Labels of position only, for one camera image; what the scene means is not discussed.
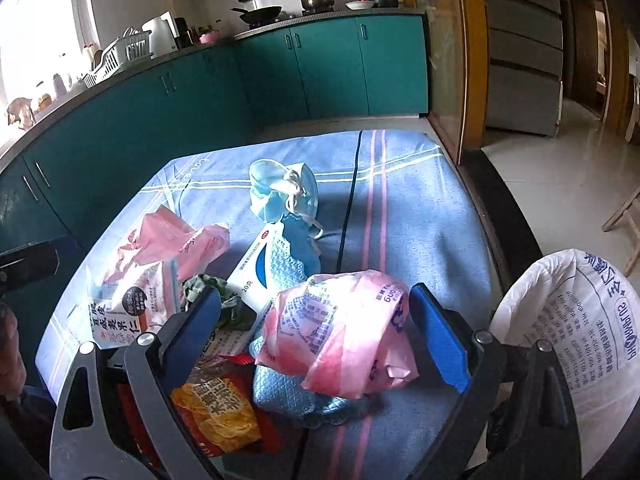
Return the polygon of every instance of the teal cabinet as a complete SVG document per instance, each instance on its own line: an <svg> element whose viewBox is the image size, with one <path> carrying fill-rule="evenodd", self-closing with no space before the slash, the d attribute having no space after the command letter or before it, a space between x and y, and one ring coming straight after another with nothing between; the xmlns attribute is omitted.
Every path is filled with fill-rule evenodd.
<svg viewBox="0 0 640 480"><path fill-rule="evenodd" d="M202 53L207 74L206 110L209 123L202 125L206 150L246 144L255 131L254 115L242 86L238 62L231 45Z"/></svg>
<svg viewBox="0 0 640 480"><path fill-rule="evenodd" d="M0 178L0 252L68 235L21 158Z"/></svg>
<svg viewBox="0 0 640 480"><path fill-rule="evenodd" d="M252 36L234 47L246 97L259 126L309 118L289 29Z"/></svg>
<svg viewBox="0 0 640 480"><path fill-rule="evenodd" d="M169 160L248 140L254 127L235 59L218 49L207 62L197 52L114 85L23 152L33 179L86 250Z"/></svg>
<svg viewBox="0 0 640 480"><path fill-rule="evenodd" d="M356 18L371 115L427 113L421 16Z"/></svg>
<svg viewBox="0 0 640 480"><path fill-rule="evenodd" d="M172 158L163 92L158 72L143 72L85 102L23 151L38 187L86 250Z"/></svg>
<svg viewBox="0 0 640 480"><path fill-rule="evenodd" d="M324 20L289 30L311 118L368 115L355 20Z"/></svg>
<svg viewBox="0 0 640 480"><path fill-rule="evenodd" d="M20 157L15 159L0 178L0 251L68 235L24 161ZM78 249L75 254L61 259L55 276L9 292L2 298L18 319L20 354L29 384L40 385L35 367L40 338L84 256L85 252Z"/></svg>

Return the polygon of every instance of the doorway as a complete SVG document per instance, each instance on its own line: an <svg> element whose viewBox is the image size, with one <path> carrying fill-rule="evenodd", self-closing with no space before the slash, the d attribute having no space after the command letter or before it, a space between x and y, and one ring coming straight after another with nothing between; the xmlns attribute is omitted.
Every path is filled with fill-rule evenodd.
<svg viewBox="0 0 640 480"><path fill-rule="evenodd" d="M609 81L609 35L604 0L570 0L574 22L571 99L598 117Z"/></svg>

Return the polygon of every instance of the person's hand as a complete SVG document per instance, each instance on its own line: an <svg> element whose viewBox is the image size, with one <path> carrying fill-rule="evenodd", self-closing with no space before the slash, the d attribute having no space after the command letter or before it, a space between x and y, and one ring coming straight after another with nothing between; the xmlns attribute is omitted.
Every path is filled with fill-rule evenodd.
<svg viewBox="0 0 640 480"><path fill-rule="evenodd" d="M18 320L4 303L0 303L0 395L14 400L22 392L27 371L18 348Z"/></svg>

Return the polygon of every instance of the metal bolt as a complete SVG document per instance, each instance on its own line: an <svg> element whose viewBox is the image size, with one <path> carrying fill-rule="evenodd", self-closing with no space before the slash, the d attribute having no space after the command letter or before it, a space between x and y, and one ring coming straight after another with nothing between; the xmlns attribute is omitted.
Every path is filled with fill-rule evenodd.
<svg viewBox="0 0 640 480"><path fill-rule="evenodd" d="M541 352L551 352L554 349L553 345L546 339L538 341L538 350Z"/></svg>
<svg viewBox="0 0 640 480"><path fill-rule="evenodd" d="M156 340L156 336L151 332L145 332L138 336L136 341L140 346L149 346L153 341Z"/></svg>
<svg viewBox="0 0 640 480"><path fill-rule="evenodd" d="M80 345L80 353L87 355L94 351L95 344L92 341L85 341Z"/></svg>
<svg viewBox="0 0 640 480"><path fill-rule="evenodd" d="M476 341L482 345L488 345L494 340L494 335L488 330L478 330L476 332Z"/></svg>

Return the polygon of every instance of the mask ear loop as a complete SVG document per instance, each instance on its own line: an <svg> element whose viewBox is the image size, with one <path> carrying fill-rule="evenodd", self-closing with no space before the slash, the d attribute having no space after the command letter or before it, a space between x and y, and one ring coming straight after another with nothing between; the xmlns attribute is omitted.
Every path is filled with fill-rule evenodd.
<svg viewBox="0 0 640 480"><path fill-rule="evenodd" d="M319 240L324 235L324 228L322 227L320 222L318 222L318 220L316 220L312 216L309 216L306 213L301 213L299 211L296 211L296 207L298 206L298 197L305 195L305 189L302 187L299 174L297 174L294 170L287 170L286 173L284 174L283 180L285 180L286 182L289 182L292 186L296 188L296 190L293 193L289 194L289 196L287 197L287 201L285 202L285 207L287 208L287 211L289 211L294 215L301 216L306 223L308 223L309 225L315 226L318 229L318 232L315 235L313 235L312 238L313 240Z"/></svg>

